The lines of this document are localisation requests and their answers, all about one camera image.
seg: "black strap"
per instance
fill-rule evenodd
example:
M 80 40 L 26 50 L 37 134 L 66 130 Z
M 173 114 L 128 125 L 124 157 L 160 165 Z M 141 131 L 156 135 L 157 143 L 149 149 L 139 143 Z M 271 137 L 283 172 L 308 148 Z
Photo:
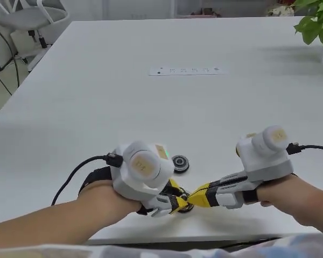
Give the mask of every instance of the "black strap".
M 259 202 L 258 197 L 257 197 L 257 188 L 255 190 L 251 191 L 243 191 L 243 198 L 245 203 L 257 203 Z
M 84 189 L 84 187 L 88 186 L 89 184 L 92 184 L 93 182 L 100 181 L 100 180 L 113 180 L 111 176 L 111 170 L 110 167 L 104 167 L 104 168 L 99 168 L 91 172 L 81 185 L 81 188 L 79 190 L 78 195 Z

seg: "robotic hand controller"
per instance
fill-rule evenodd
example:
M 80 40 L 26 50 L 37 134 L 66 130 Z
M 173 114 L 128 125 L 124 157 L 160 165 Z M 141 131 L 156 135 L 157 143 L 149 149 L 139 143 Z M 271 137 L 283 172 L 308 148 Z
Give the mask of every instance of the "robotic hand controller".
M 228 209 L 257 202 L 258 186 L 293 173 L 286 151 L 288 145 L 287 135 L 280 126 L 248 134 L 236 146 L 244 170 L 200 186 L 187 201 L 201 207 L 220 205 Z
M 152 217 L 160 217 L 188 205 L 181 197 L 163 192 L 167 184 L 174 184 L 170 182 L 174 165 L 165 146 L 136 141 L 119 146 L 114 153 L 124 161 L 119 168 L 111 167 L 114 189 L 127 199 L 140 201 L 140 213 L 152 212 Z
M 164 145 L 135 141 L 78 165 L 57 192 L 52 205 L 82 166 L 93 160 L 105 160 L 108 166 L 90 173 L 80 191 L 95 181 L 112 180 L 118 194 L 142 203 L 139 214 L 151 213 L 152 217 L 189 212 L 194 206 L 236 209 L 257 202 L 256 189 L 261 184 L 293 174 L 289 155 L 307 148 L 323 149 L 323 146 L 290 144 L 280 126 L 248 134 L 236 146 L 244 170 L 206 183 L 189 194 L 171 179 L 174 172 L 188 169 L 188 159 L 178 155 L 172 161 Z

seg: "white chair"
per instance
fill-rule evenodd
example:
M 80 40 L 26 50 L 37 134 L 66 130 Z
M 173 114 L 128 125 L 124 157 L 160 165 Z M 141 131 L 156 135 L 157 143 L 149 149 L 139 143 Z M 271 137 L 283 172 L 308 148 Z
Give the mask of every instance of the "white chair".
M 20 56 L 21 58 L 35 56 L 28 64 L 28 70 L 31 71 L 49 49 L 39 30 L 49 25 L 64 22 L 69 19 L 69 13 L 60 0 L 6 0 L 5 3 L 7 9 L 1 4 L 0 0 L 0 8 L 5 13 L 0 17 L 1 26 L 12 30 L 28 31 L 35 42 L 35 31 L 38 33 L 41 49 Z

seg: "potted plant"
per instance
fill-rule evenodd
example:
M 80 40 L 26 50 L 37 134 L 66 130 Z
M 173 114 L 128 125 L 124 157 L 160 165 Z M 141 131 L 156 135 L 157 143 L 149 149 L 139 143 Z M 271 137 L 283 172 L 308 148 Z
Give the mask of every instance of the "potted plant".
M 296 0 L 294 6 L 312 10 L 298 25 L 294 26 L 296 33 L 300 32 L 304 43 L 308 45 L 317 37 L 319 37 L 323 44 L 323 0 Z

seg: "black wristband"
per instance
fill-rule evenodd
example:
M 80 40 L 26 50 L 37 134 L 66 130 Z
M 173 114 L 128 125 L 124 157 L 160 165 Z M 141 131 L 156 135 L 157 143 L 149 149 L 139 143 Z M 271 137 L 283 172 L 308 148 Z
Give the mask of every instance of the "black wristband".
M 81 185 L 78 195 L 86 186 L 100 180 L 113 180 L 110 167 L 99 168 L 91 172 Z

